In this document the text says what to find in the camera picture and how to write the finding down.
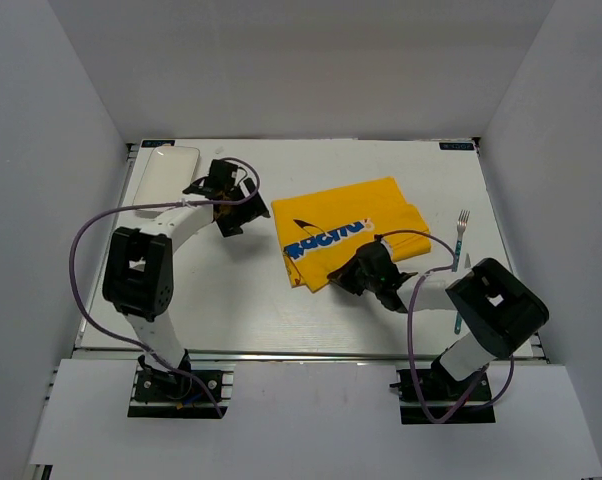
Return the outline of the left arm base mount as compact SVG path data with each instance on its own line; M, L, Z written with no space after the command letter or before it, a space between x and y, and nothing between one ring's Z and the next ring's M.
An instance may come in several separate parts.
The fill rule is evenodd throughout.
M191 373L205 384L220 413L197 382L174 372L157 370L147 365L141 355L137 359L127 417L220 420L229 406L233 371L204 367Z

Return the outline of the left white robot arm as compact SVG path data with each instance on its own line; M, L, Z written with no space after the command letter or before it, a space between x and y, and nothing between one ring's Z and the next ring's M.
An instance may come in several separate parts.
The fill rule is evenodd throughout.
M214 159L207 175L190 183L154 219L112 234L102 283L104 299L132 326L145 362L160 370L158 387L180 399L192 387L186 349L169 316L174 294L174 254L200 230L215 225L224 238L270 213L259 193L260 178L247 162Z

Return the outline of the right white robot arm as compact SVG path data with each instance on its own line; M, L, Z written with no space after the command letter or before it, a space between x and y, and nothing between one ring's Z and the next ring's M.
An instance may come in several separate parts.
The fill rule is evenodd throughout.
M384 243L374 241L328 280L354 295L369 291L393 312L458 313L469 332L431 364L433 388L447 399L465 391L475 372L510 357L549 320L543 301L493 258L457 272L403 272Z

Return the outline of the yellow printed cloth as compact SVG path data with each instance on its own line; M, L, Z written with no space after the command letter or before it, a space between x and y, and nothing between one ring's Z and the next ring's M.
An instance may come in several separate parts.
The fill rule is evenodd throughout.
M315 293L377 235L389 238L391 258L402 261L431 251L429 227L392 177L272 202L278 242L290 285Z

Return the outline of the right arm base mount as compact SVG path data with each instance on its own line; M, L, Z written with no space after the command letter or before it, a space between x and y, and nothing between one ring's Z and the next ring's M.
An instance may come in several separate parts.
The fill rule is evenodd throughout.
M431 414L439 418L445 415L467 390L471 380L451 386L435 377L429 369L418 369L419 384ZM397 380L389 385L391 392L399 398L402 425L430 424L421 409L409 369L397 371ZM492 406L478 409L492 399L492 390L487 374L483 373L479 383L462 407L447 421L447 424L494 424L496 417Z

